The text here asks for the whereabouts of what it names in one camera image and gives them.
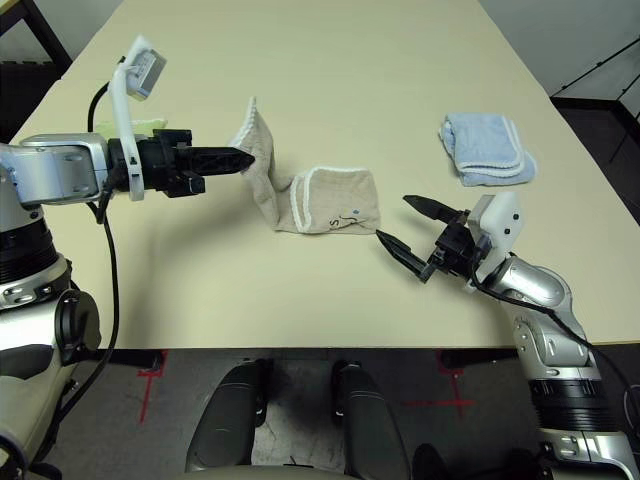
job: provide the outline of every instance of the beige table surface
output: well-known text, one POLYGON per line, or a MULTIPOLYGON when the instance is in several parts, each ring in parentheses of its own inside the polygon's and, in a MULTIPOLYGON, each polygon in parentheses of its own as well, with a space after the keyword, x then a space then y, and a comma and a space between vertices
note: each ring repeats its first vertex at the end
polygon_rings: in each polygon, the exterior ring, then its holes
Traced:
MULTIPOLYGON (((561 273, 595 342, 640 339, 640 229, 498 28, 473 0, 125 0, 15 141, 83 131, 93 93, 137 33, 168 59, 134 118, 166 117, 194 145, 221 146, 247 100, 274 138, 279 171, 366 166, 384 230, 425 257, 443 224, 402 201, 471 208, 436 130, 447 112, 500 112, 539 162, 511 187, 527 226, 514 250, 561 273)), ((109 120, 102 101, 96 121, 109 120)), ((59 251, 94 295, 106 343, 108 253, 84 205, 49 207, 59 251)), ((122 296, 121 348, 488 347, 512 343, 498 304, 442 274, 427 286, 375 236, 274 233, 239 176, 207 193, 120 195, 109 216, 122 296)))

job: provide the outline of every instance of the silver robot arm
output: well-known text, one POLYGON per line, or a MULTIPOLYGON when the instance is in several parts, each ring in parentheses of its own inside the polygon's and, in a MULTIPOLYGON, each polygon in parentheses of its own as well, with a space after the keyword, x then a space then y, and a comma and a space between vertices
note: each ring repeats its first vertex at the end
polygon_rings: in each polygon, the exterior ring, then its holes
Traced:
MULTIPOLYGON (((586 339, 573 315, 569 286, 551 270, 511 257, 489 288, 552 308, 565 325, 586 339)), ((505 302, 502 305, 512 321, 514 343, 538 412, 546 453, 565 467, 610 465, 628 480, 640 479, 629 441, 616 428, 593 353, 568 338, 548 315, 505 302)), ((562 470, 556 470, 553 478, 562 478, 562 470)), ((613 472, 609 475, 621 478, 613 472)))
POLYGON ((593 352, 577 341, 586 336, 573 314, 569 286, 553 271, 509 253, 524 225, 516 195, 484 195, 471 211, 415 195, 404 199, 447 227, 426 262, 397 238, 378 231, 389 253, 423 282, 439 270, 467 279, 470 293, 480 285, 484 293, 501 300, 509 315, 538 412, 540 441, 547 458, 555 460, 546 478, 640 480, 629 440, 618 431, 609 410, 593 352), (524 304, 508 303, 509 299, 524 304))
POLYGON ((71 262, 56 251, 41 205, 96 202, 102 223, 116 191, 133 201, 146 189, 196 195, 204 176, 254 161, 235 148, 192 147, 190 130, 134 137, 126 94, 146 98, 164 64, 143 37, 118 64, 109 92, 120 138, 49 134, 0 144, 0 478, 46 455, 70 408, 61 405, 74 365, 101 341, 97 306, 71 282, 71 262))

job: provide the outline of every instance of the cable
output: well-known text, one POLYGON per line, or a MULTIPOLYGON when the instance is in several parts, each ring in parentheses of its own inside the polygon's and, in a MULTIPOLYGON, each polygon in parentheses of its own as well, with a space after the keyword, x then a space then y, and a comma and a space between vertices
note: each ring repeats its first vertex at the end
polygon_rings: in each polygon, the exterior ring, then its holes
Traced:
POLYGON ((628 43, 627 45, 625 45, 624 47, 622 47, 620 50, 618 50, 616 53, 614 53, 613 55, 609 55, 607 58, 605 58, 604 60, 601 60, 599 62, 596 63, 596 66, 593 67, 592 69, 586 71, 585 73, 583 73, 582 75, 580 75, 578 78, 576 78, 575 80, 573 80, 572 82, 567 83, 566 85, 562 85, 562 88, 560 88, 560 90, 558 90, 557 92, 553 93, 551 95, 551 97, 555 97, 556 95, 558 95, 559 93, 564 92, 567 88, 569 88, 570 86, 572 86, 575 83, 578 83, 580 80, 582 80, 584 77, 586 77, 587 75, 589 75, 591 72, 593 72, 594 70, 599 69, 600 67, 602 67, 603 65, 605 65, 606 63, 608 63, 609 61, 613 60, 614 58, 616 58, 618 55, 620 55, 621 53, 625 52, 626 50, 628 50, 629 48, 633 47, 636 43, 640 42, 640 37, 636 38, 634 41, 632 41, 631 43, 628 43))
POLYGON ((20 448, 19 445, 16 445, 13 441, 0 435, 0 450, 4 451, 9 459, 5 462, 4 465, 0 465, 0 478, 5 478, 5 473, 11 475, 9 478, 18 478, 20 480, 25 480, 27 477, 27 468, 29 466, 29 461, 27 460, 27 454, 20 448), (14 472, 12 470, 16 470, 19 472, 18 477, 13 475, 14 472))
POLYGON ((633 422, 631 421, 631 416, 629 415, 629 409, 627 408, 627 397, 629 396, 629 394, 631 394, 631 396, 633 397, 633 389, 634 388, 640 388, 640 385, 631 385, 629 387, 629 389, 624 391, 624 395, 622 396, 622 408, 624 409, 624 418, 627 420, 627 425, 629 425, 629 427, 634 430, 634 425, 633 422))
POLYGON ((108 88, 109 82, 101 86, 100 90, 98 90, 91 99, 91 103, 89 104, 89 113, 87 114, 87 132, 93 132, 93 116, 96 113, 96 107, 98 106, 98 102, 100 101, 102 96, 107 93, 108 88))
MULTIPOLYGON (((571 330, 571 328, 569 328, 560 319, 560 317, 558 317, 555 310, 553 310, 552 308, 543 307, 541 305, 536 305, 535 303, 523 302, 521 300, 516 300, 515 298, 507 297, 506 295, 495 292, 490 288, 487 288, 484 285, 482 285, 482 283, 478 280, 478 276, 476 274, 476 270, 478 269, 482 254, 483 254, 482 249, 476 246, 473 252, 473 257, 471 261, 471 272, 470 272, 471 281, 479 291, 481 291, 486 295, 489 295, 490 297, 495 298, 496 300, 500 300, 501 302, 510 303, 512 305, 516 305, 519 307, 528 308, 530 310, 535 310, 537 312, 544 313, 549 318, 551 318, 551 320, 553 320, 553 323, 555 323, 556 326, 560 328, 560 330, 562 330, 570 339, 582 345, 583 347, 587 348, 588 350, 598 354, 598 356, 601 357, 609 365, 609 367, 613 370, 613 372, 618 376, 618 379, 624 386, 625 390, 631 391, 631 383, 627 379, 626 375, 622 372, 622 370, 620 370, 618 365, 616 365, 615 362, 611 360, 611 358, 609 358, 609 356, 605 354, 602 350, 600 350, 598 347, 588 342, 587 340, 579 336, 577 333, 575 333, 573 330, 571 330)), ((640 418, 640 407, 638 406, 638 401, 634 395, 631 395, 631 406, 633 407, 633 413, 636 416, 636 418, 640 418)), ((640 431, 635 425, 632 425, 632 429, 633 429, 634 435, 638 436, 640 434, 640 431)))
MULTIPOLYGON (((91 209, 94 215, 97 214, 98 209, 93 203, 87 203, 87 206, 91 209)), ((109 244, 109 256, 111 257, 111 287, 113 289, 113 329, 111 331, 111 338, 109 339, 109 345, 104 352, 103 357, 96 365, 89 378, 82 384, 82 386, 73 394, 73 396, 58 410, 56 415, 56 421, 61 422, 71 411, 71 409, 80 401, 83 395, 87 392, 89 387, 93 385, 96 379, 100 376, 102 371, 109 363, 113 350, 116 346, 116 340, 118 338, 118 330, 120 328, 120 294, 118 290, 118 265, 116 261, 116 247, 113 242, 113 236, 111 235, 111 227, 109 226, 109 220, 106 215, 104 217, 104 232, 107 236, 107 243, 109 244)))

